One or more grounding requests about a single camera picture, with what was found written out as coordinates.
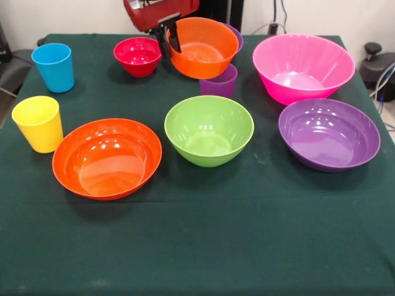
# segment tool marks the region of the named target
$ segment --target blue cup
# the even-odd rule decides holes
[[[49,43],[37,47],[31,59],[53,93],[64,93],[74,86],[72,50],[65,44]]]

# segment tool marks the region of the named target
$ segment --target white wall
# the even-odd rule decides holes
[[[277,2],[277,22],[282,23],[284,14]],[[369,41],[380,43],[383,52],[395,51],[395,0],[284,0],[284,4],[288,33],[340,35],[357,63],[365,57],[364,44]],[[272,0],[245,0],[243,34],[272,20]]]
[[[356,61],[364,57],[367,41],[395,51],[395,0],[284,3],[289,33],[340,35]],[[272,0],[245,0],[242,33],[252,33],[272,17]],[[278,21],[282,20],[278,0]],[[0,21],[13,50],[34,48],[48,33],[139,33],[122,0],[0,0]]]

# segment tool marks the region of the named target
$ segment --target bowl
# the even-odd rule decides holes
[[[147,182],[161,157],[159,138],[147,126],[108,118],[68,134],[54,153],[52,169],[69,191],[90,199],[113,200]]]
[[[162,54],[155,39],[134,37],[119,42],[114,57],[130,75],[145,77],[156,69]]]
[[[333,99],[308,99],[287,106],[278,120],[291,152],[320,171],[344,171],[369,162],[380,134],[359,109]]]
[[[243,48],[243,44],[244,44],[243,36],[241,36],[241,33],[236,28],[233,28],[231,25],[228,25],[227,23],[224,23],[224,25],[227,26],[237,37],[237,41],[239,42],[239,47],[237,49],[236,54],[238,54],[240,50]]]
[[[178,20],[177,33],[181,53],[170,47],[172,63],[179,72],[196,79],[219,76],[239,48],[236,35],[227,26],[208,18]]]
[[[244,149],[254,133],[254,121],[233,100],[197,96],[170,109],[165,132],[182,157],[200,167],[217,167]]]
[[[252,59],[267,92],[278,102],[327,98],[347,83],[356,65],[340,45],[313,35],[284,34],[263,40]]]

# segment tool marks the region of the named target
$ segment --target green bowl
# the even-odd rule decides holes
[[[170,109],[165,132],[185,159],[200,167],[217,167],[244,149],[254,133],[254,120],[226,97],[197,96]]]

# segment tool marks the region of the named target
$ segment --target table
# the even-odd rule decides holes
[[[65,190],[52,154],[30,149],[9,117],[0,133],[0,295],[393,295],[395,147],[358,73],[331,97],[370,116],[381,149],[368,164],[321,173],[299,163],[277,128],[245,36],[234,98],[256,130],[230,163],[200,168],[164,133],[170,108],[199,94],[161,62],[128,76],[112,50],[126,35],[49,35],[73,50],[76,85],[51,94],[33,68],[18,101],[55,97],[67,134],[92,120],[131,118],[163,145],[154,177],[114,202]],[[327,36],[342,44],[338,36]]]

